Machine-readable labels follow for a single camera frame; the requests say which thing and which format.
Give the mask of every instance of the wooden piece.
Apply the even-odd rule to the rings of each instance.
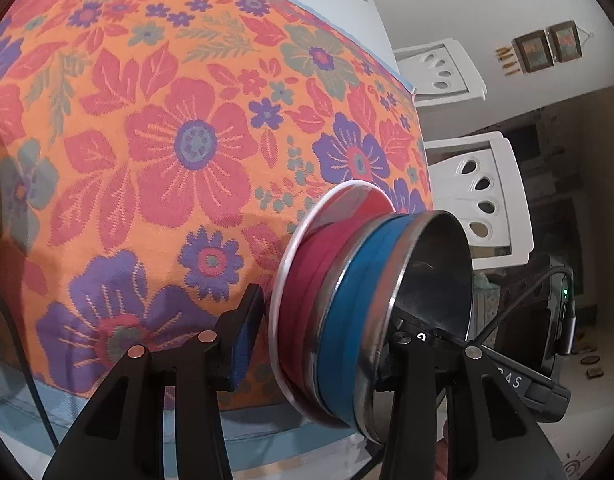
[[[588,379],[597,379],[597,378],[602,377],[603,375],[605,375],[605,372],[603,371],[603,368],[601,368],[600,366],[597,368],[590,368],[589,370],[587,370]]]
[[[580,364],[585,366],[595,365],[600,362],[600,357],[597,355],[588,355],[580,360]]]

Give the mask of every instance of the black cable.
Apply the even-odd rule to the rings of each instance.
[[[570,288],[572,288],[572,286],[574,285],[574,274],[572,273],[572,270],[566,266],[552,267],[544,274],[542,274],[541,277],[536,280],[536,282],[532,286],[527,288],[518,298],[516,298],[516,300],[514,300],[510,304],[510,306],[508,306],[502,312],[496,314],[496,316],[494,316],[494,319],[487,323],[487,326],[481,330],[479,335],[476,336],[472,344],[475,346],[482,345],[485,342],[485,339],[487,339],[490,334],[494,332],[494,330],[496,330],[496,328],[507,318],[507,316],[509,316],[514,310],[516,310],[517,307],[519,307],[520,304],[525,301],[530,294],[533,293],[533,291],[535,291],[539,286],[541,286],[547,278],[559,273],[569,277],[571,282]],[[570,294],[568,296],[568,310],[570,310],[570,305],[572,305],[573,300],[571,298],[573,296],[574,294]]]
[[[385,446],[381,447],[378,451],[376,451],[376,454],[373,455],[372,458],[369,459],[369,462],[367,462],[364,466],[362,466],[362,468],[360,468],[358,472],[356,472],[356,474],[354,474],[354,476],[351,477],[349,480],[362,480],[369,474],[369,472],[374,467],[376,467],[383,461],[384,457],[385,457]]]
[[[53,449],[58,449],[58,438],[56,437],[55,432],[53,431],[52,423],[49,420],[49,416],[42,404],[42,400],[40,400],[40,395],[38,394],[38,390],[36,388],[36,382],[34,381],[34,376],[31,373],[31,367],[29,366],[29,361],[27,361],[26,355],[24,354],[23,343],[20,340],[20,335],[18,334],[18,329],[16,328],[16,322],[14,317],[11,315],[11,311],[3,300],[2,295],[0,294],[0,313],[2,317],[5,319],[5,323],[7,324],[7,328],[11,334],[11,339],[14,342],[14,349],[16,350],[16,355],[18,357],[18,361],[20,362],[21,371],[24,376],[24,382],[26,383],[29,391],[31,392],[31,396],[34,400],[34,404],[36,406],[36,410],[40,414],[40,420],[42,420],[42,424],[44,426],[47,435],[49,436],[49,440],[52,441]]]

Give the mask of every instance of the black clamp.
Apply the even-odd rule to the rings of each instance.
[[[176,387],[178,478],[231,480],[216,392],[232,392],[249,366],[263,291],[249,285],[238,309],[181,347],[131,347],[89,399],[43,480],[162,480],[166,386]]]
[[[507,480],[565,480],[558,455],[488,349],[395,310],[402,322],[390,330],[379,385],[395,392],[381,480],[410,479],[412,471],[434,478],[436,399],[443,389],[448,478],[498,480],[504,471]],[[530,385],[526,394],[532,391]]]

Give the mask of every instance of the green leaf pattern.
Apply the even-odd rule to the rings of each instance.
[[[309,31],[304,25],[286,25],[285,30],[293,43],[283,43],[280,51],[286,65],[305,77],[314,73],[321,80],[327,94],[339,101],[345,99],[347,85],[358,86],[360,81],[352,64],[341,57],[345,49],[337,38],[324,30]],[[309,50],[323,49],[334,63],[334,70],[323,70],[314,62]]]

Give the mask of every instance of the metal screw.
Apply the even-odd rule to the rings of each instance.
[[[217,337],[218,335],[213,330],[203,330],[198,334],[198,340],[201,343],[212,343]]]
[[[406,332],[396,332],[393,335],[393,340],[399,345],[407,345],[411,342],[411,335]]]
[[[127,351],[127,355],[132,359],[138,359],[138,357],[145,355],[145,347],[142,345],[134,345]]]
[[[482,350],[478,346],[468,346],[465,349],[465,355],[476,361],[482,357]]]

